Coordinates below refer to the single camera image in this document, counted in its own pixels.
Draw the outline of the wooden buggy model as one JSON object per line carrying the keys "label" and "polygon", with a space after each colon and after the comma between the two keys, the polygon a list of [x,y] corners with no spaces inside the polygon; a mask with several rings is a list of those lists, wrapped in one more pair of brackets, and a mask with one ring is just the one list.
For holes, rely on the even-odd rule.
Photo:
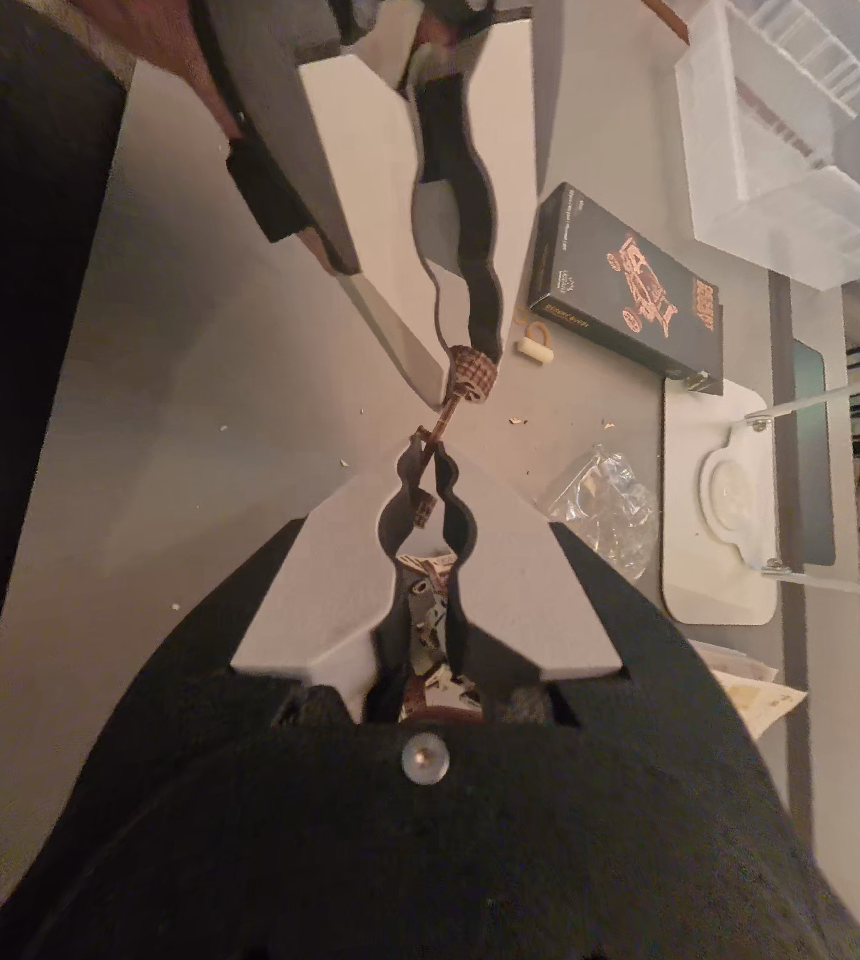
{"label": "wooden buggy model", "polygon": [[469,725],[484,720],[476,685],[453,671],[448,654],[448,582],[455,563],[453,553],[398,558],[410,616],[401,723]]}

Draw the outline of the black model box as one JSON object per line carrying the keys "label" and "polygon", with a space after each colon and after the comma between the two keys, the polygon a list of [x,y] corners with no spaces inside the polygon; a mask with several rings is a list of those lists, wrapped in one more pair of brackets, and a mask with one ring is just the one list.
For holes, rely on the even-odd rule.
{"label": "black model box", "polygon": [[718,287],[573,185],[542,203],[529,308],[691,392],[724,392]]}

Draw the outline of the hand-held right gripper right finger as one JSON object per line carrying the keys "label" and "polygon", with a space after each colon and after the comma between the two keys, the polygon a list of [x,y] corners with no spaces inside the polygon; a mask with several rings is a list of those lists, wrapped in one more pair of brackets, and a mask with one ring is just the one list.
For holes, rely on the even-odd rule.
{"label": "hand-held right gripper right finger", "polygon": [[610,676],[623,662],[551,524],[465,454],[436,450],[448,581],[446,650],[472,682]]}

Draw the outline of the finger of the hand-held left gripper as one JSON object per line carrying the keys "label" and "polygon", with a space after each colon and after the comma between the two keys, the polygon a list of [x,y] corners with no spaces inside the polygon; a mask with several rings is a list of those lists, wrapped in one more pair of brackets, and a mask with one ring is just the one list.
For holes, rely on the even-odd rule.
{"label": "finger of the hand-held left gripper", "polygon": [[533,23],[499,20],[417,75],[422,147],[420,256],[461,280],[467,305],[441,303],[446,348],[501,362],[537,208]]}
{"label": "finger of the hand-held left gripper", "polygon": [[416,111],[353,54],[305,64],[299,77],[359,262],[340,285],[408,386],[439,411],[450,361],[439,289],[414,232],[424,159]]}

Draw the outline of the clear plastic organiser box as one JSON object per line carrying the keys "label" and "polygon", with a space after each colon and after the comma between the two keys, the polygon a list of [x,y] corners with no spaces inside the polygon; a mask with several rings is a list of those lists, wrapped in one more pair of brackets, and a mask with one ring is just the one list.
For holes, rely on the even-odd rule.
{"label": "clear plastic organiser box", "polygon": [[676,63],[695,238],[826,291],[860,281],[860,1],[712,1]]}

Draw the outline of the clear plastic bag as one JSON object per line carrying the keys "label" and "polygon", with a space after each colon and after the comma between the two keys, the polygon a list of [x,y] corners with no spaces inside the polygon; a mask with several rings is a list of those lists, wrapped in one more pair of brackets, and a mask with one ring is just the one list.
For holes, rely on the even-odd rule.
{"label": "clear plastic bag", "polygon": [[602,444],[556,482],[542,510],[628,582],[640,581],[655,556],[661,531],[659,498],[640,482],[623,454]]}

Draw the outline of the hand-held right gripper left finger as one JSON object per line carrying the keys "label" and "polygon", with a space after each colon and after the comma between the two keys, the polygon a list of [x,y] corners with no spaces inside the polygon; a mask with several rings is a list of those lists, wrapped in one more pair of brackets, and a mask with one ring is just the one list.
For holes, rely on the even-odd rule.
{"label": "hand-held right gripper left finger", "polygon": [[420,441],[354,474],[305,518],[233,655],[238,673],[373,687],[408,658],[398,554],[416,527]]}

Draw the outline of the wooden wheel axle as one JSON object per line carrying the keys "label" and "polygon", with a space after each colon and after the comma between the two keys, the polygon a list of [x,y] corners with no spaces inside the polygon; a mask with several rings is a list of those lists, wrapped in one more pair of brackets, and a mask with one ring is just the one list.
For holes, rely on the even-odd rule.
{"label": "wooden wheel axle", "polygon": [[458,409],[482,404],[496,384],[498,367],[489,356],[468,345],[451,349],[448,393],[433,429],[417,428],[412,458],[405,468],[405,483],[413,513],[413,525],[423,530],[430,521],[437,498],[421,486],[424,473],[443,446],[443,438]]}

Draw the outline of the instruction booklet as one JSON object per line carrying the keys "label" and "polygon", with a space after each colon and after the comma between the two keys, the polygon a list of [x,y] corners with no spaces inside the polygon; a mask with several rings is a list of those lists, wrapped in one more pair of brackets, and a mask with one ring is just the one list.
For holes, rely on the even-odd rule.
{"label": "instruction booklet", "polygon": [[743,721],[748,735],[760,741],[779,721],[806,702],[808,692],[781,682],[780,671],[739,651],[691,641]]}

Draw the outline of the person's left hand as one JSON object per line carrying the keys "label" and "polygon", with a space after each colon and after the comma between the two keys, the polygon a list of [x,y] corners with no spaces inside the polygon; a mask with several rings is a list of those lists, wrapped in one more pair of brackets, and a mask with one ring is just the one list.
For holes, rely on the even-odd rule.
{"label": "person's left hand", "polygon": [[184,80],[229,141],[243,137],[210,73],[189,1],[74,1],[73,5],[113,42]]}

